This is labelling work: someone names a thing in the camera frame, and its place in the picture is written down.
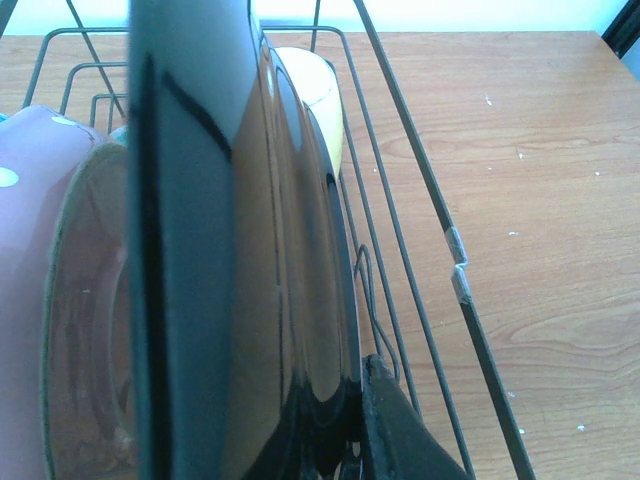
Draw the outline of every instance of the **dish rack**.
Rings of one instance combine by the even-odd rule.
[[[106,121],[105,130],[111,134],[114,127],[121,124],[126,119],[126,107],[125,102],[127,94],[124,91],[118,91],[114,87],[114,83],[110,77],[110,73],[113,71],[122,72],[126,69],[126,61],[102,61],[98,55],[97,49],[94,45],[94,40],[98,35],[105,34],[126,34],[127,28],[121,27],[91,27],[84,26],[80,15],[73,3],[73,0],[65,0],[73,18],[76,23],[76,27],[73,28],[59,28],[48,33],[42,40],[40,52],[37,56],[31,80],[29,82],[27,91],[25,92],[23,108],[29,106],[34,98],[34,93],[40,85],[39,80],[41,77],[41,71],[47,58],[48,47],[50,42],[60,35],[80,35],[89,54],[91,55],[92,62],[80,63],[75,65],[67,76],[67,81],[64,90],[61,95],[61,103],[59,112],[61,114],[67,113],[69,100],[73,91],[74,79],[77,75],[84,70],[97,70],[102,81],[104,82],[105,91],[98,92],[92,97],[90,105],[90,113],[84,120],[92,127],[96,127],[98,123],[98,107],[102,105],[104,101],[108,101],[108,117]],[[415,157],[415,161],[420,169],[422,178],[424,179],[425,187],[428,191],[429,197],[433,203],[437,218],[439,220],[442,232],[445,240],[448,244],[449,250],[453,257],[452,275],[451,281],[453,289],[455,290],[456,298],[458,300],[462,317],[466,323],[469,335],[479,365],[486,382],[495,413],[497,415],[502,434],[504,436],[511,460],[514,466],[515,473],[519,479],[533,479],[534,473],[530,465],[520,430],[518,429],[511,407],[506,395],[505,389],[502,386],[500,376],[496,364],[493,360],[487,339],[483,333],[481,322],[478,318],[478,313],[474,306],[473,297],[469,288],[469,284],[465,275],[465,267],[468,264],[468,257],[465,252],[464,245],[460,234],[453,222],[453,219],[447,208],[447,204],[444,200],[442,192],[438,186],[438,182],[435,178],[433,169],[430,165],[428,156],[425,152],[425,148],[420,140],[420,136],[417,132],[416,126],[409,114],[409,109],[402,95],[394,71],[391,67],[389,59],[387,58],[380,37],[373,25],[371,17],[365,7],[363,0],[353,0],[355,7],[358,10],[362,25],[366,31],[366,35],[370,42],[370,46],[375,53],[377,63],[380,71],[384,76],[386,86],[393,99],[393,104],[397,115],[402,123],[404,132],[411,146],[411,150]],[[13,8],[15,7],[17,0],[2,0],[0,2],[0,41],[2,32],[6,27],[6,24],[11,17]],[[443,367],[443,362],[440,359],[440,354],[436,345],[436,341],[432,332],[432,326],[428,319],[425,303],[422,299],[418,282],[414,274],[411,258],[409,257],[408,249],[406,246],[405,238],[402,233],[400,221],[398,219],[398,213],[396,205],[393,201],[391,187],[387,174],[385,172],[385,162],[380,149],[379,141],[376,138],[374,132],[374,124],[371,114],[367,108],[367,100],[365,98],[363,88],[358,76],[358,71],[355,66],[354,58],[351,53],[349,41],[347,35],[338,28],[332,26],[324,26],[320,24],[320,7],[321,0],[316,1],[315,11],[313,15],[313,23],[310,25],[292,25],[283,22],[270,21],[262,24],[265,32],[299,32],[309,33],[310,35],[310,50],[314,52],[318,41],[319,34],[329,33],[337,36],[339,42],[343,48],[344,55],[346,56],[348,72],[353,80],[355,86],[355,93],[357,96],[359,107],[362,111],[364,125],[366,127],[367,135],[370,140],[373,156],[375,158],[376,169],[378,172],[379,181],[381,182],[382,189],[384,191],[384,198],[388,208],[388,214],[393,225],[393,232],[397,248],[402,259],[404,267],[404,273],[411,290],[411,296],[415,303],[415,307],[418,313],[420,324],[422,327],[422,333],[425,337],[426,348],[429,351],[431,361],[433,363],[435,373],[438,379],[439,387],[446,405],[448,416],[451,422],[457,447],[459,450],[460,458],[464,469],[470,477],[474,477],[474,466],[471,461],[471,455],[465,441],[465,437],[462,431],[461,423],[458,417],[458,413],[454,406],[453,397],[447,382],[446,373]],[[333,64],[327,59],[329,65],[334,68]],[[364,298],[364,305],[366,311],[366,323],[371,329],[371,335],[373,344],[375,345],[375,351],[378,355],[384,358],[390,369],[393,372],[393,376],[396,381],[400,382],[403,379],[404,390],[410,399],[413,409],[418,415],[421,415],[421,407],[418,392],[414,382],[414,375],[409,364],[407,347],[403,339],[403,332],[398,320],[396,307],[392,295],[392,289],[390,287],[390,281],[385,269],[385,259],[382,255],[382,249],[378,238],[376,229],[376,223],[373,219],[372,207],[367,197],[367,185],[365,176],[363,175],[361,162],[359,160],[358,151],[356,148],[356,142],[352,129],[350,128],[349,115],[346,109],[343,111],[344,122],[344,134],[346,138],[346,144],[348,147],[348,155],[343,155],[343,165],[350,161],[350,165],[353,168],[355,175],[355,183],[357,184],[357,191],[349,191],[347,188],[347,182],[343,177],[343,173],[340,173],[339,183],[341,191],[341,200],[343,213],[348,222],[348,232],[350,241],[353,246],[353,258],[356,259],[354,264],[354,276],[359,277],[361,285],[361,292],[359,293]],[[359,196],[366,218],[366,225],[368,236],[371,243],[362,243],[359,240],[359,232],[356,228],[356,222],[354,220],[354,210],[352,199]],[[375,276],[379,276],[380,287],[376,288]],[[390,326],[395,338],[395,345],[387,335],[385,328],[379,321],[378,309],[376,308],[376,298],[382,296],[385,300],[385,304],[389,313]],[[365,325],[361,318],[361,328]]]

